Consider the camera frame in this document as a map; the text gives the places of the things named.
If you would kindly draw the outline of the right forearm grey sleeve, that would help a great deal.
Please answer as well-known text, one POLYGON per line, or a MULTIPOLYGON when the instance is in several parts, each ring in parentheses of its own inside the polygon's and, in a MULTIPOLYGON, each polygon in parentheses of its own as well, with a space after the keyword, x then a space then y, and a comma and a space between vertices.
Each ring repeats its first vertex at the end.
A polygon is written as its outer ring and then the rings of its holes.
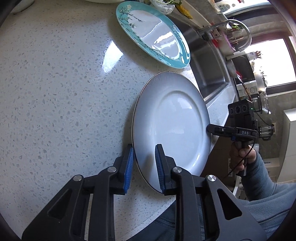
POLYGON ((295 201, 295 183, 274 183, 260 154, 252 150, 246 175, 242 177, 248 200, 241 201, 270 237, 279 228, 295 201))

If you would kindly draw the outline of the person's right hand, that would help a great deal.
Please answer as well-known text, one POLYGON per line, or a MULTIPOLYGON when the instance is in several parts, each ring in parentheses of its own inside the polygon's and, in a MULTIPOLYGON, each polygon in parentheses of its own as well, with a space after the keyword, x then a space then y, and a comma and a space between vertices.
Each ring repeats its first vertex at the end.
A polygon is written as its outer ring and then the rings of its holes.
POLYGON ((245 149, 238 149, 236 142, 232 143, 229 155, 229 167, 235 174, 238 174, 240 171, 244 170, 245 159, 248 161, 248 164, 251 164, 256 160, 256 151, 251 146, 248 146, 248 148, 245 149))

